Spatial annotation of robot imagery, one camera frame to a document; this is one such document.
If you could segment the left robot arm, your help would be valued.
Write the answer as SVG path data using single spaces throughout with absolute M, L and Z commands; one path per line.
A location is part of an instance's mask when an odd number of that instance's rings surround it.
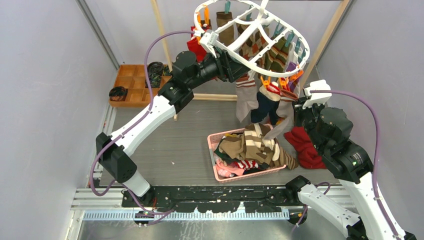
M 215 78 L 234 82 L 251 68 L 248 61 L 235 59 L 226 50 L 216 55 L 207 53 L 201 62 L 192 51 L 180 52 L 171 78 L 150 103 L 117 132 L 96 137 L 96 160 L 116 182 L 134 194 L 136 203 L 148 207 L 154 199 L 151 184 L 141 175 L 131 155 L 156 128 L 188 105 L 194 98 L 194 88 Z

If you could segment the maroon purple orange striped sock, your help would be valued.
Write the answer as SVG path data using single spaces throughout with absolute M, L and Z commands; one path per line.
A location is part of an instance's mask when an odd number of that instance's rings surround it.
M 294 71 L 296 69 L 296 67 L 298 67 L 298 65 L 292 61 L 289 62 L 288 67 L 286 69 L 287 72 L 291 72 Z M 301 76 L 303 75 L 304 71 L 303 70 L 299 70 L 298 72 L 296 72 L 295 74 L 291 75 L 288 77 L 288 88 L 291 92 L 295 91 L 296 86 L 299 83 L 299 79 L 301 78 Z

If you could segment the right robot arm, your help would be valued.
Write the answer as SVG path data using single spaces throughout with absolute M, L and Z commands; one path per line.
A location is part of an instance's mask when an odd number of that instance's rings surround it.
M 375 195 L 373 162 L 364 148 L 350 140 L 354 125 L 346 113 L 317 103 L 306 107 L 298 102 L 292 106 L 295 126 L 304 128 L 327 170 L 349 193 L 357 213 L 340 206 L 301 175 L 285 185 L 287 202 L 312 207 L 348 240 L 416 239 L 400 227 L 388 210 L 381 211 L 378 202 L 386 202 Z

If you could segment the grey beige sock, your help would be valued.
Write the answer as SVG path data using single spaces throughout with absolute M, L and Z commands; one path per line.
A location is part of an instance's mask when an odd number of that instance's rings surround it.
M 242 122 L 251 110 L 257 109 L 257 86 L 253 76 L 245 75 L 235 81 L 236 117 Z

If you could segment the white plastic clip hanger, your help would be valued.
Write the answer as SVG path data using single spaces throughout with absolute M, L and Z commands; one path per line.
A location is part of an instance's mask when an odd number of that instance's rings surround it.
M 214 3 L 213 0 L 207 0 L 198 5 L 193 13 L 193 23 L 194 35 L 198 38 L 200 45 L 209 56 L 213 56 L 217 61 L 219 79 L 234 82 L 249 71 L 254 71 L 263 76 L 289 79 L 299 75 L 304 69 L 310 56 L 308 42 L 297 29 L 266 9 L 268 1 L 263 0 L 260 4 L 257 4 L 250 0 L 243 0 L 242 4 L 248 6 L 247 10 L 215 30 L 204 30 L 200 14 Z M 220 42 L 219 34 L 236 26 L 244 26 L 245 29 L 231 44 L 225 45 Z M 254 37 L 258 37 L 264 43 L 252 56 L 244 57 L 240 50 L 248 40 Z M 272 71 L 265 66 L 260 66 L 259 61 L 264 59 L 273 48 L 276 48 L 281 39 L 285 39 L 288 45 L 292 41 L 296 41 L 302 50 L 295 69 L 282 72 Z

